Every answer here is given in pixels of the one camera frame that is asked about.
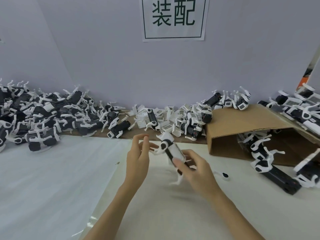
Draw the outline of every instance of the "hand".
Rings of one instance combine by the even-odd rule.
[[[174,165],[182,172],[196,192],[207,200],[211,200],[221,189],[214,178],[209,163],[193,150],[182,150],[182,152],[186,155],[188,166],[196,165],[197,169],[190,169],[177,158],[172,160]]]
[[[145,180],[149,169],[149,150],[158,148],[149,142],[149,134],[135,135],[132,146],[127,154],[127,169],[124,185],[136,192]]]

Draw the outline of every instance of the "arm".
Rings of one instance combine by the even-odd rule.
[[[193,150],[183,150],[189,166],[196,165],[192,171],[182,161],[173,159],[174,164],[190,182],[195,191],[206,198],[213,209],[222,217],[236,240],[264,240],[257,230],[246,220],[234,203],[223,193],[214,178],[209,163]]]
[[[158,148],[157,145],[149,143],[148,136],[148,134],[140,134],[133,137],[132,147],[127,154],[124,183],[83,240],[113,240],[115,238],[129,203],[147,176],[149,149]]]

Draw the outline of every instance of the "paper sign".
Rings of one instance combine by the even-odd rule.
[[[209,0],[140,0],[144,42],[204,40]]]

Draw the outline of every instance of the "black border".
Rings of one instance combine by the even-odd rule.
[[[201,24],[201,33],[200,36],[196,37],[159,37],[159,38],[146,38],[146,25],[144,23],[144,9],[143,9],[143,0],[142,1],[142,15],[143,15],[143,28],[144,28],[144,38],[145,39],[185,39],[185,38],[201,38],[202,36],[202,27],[203,27],[203,19],[205,17],[205,8],[206,8],[206,0],[204,0],[203,14],[202,14],[202,24]]]

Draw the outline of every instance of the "left hand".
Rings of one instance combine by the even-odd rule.
[[[145,180],[149,169],[149,150],[159,146],[149,142],[149,134],[135,135],[127,154],[127,169],[124,184],[137,191]]]

